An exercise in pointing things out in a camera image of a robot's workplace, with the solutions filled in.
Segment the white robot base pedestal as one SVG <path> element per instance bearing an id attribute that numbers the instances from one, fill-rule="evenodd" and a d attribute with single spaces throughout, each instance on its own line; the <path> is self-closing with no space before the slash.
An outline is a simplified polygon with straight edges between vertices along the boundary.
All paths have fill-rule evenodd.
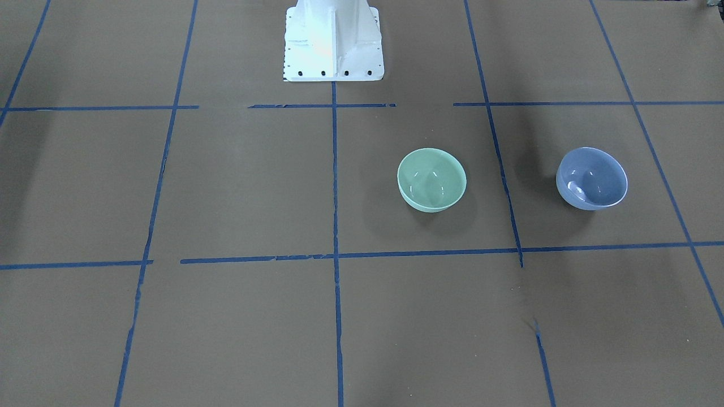
<path id="1" fill-rule="evenodd" d="M 283 80 L 380 81 L 380 13 L 367 1 L 298 1 L 285 15 Z"/>

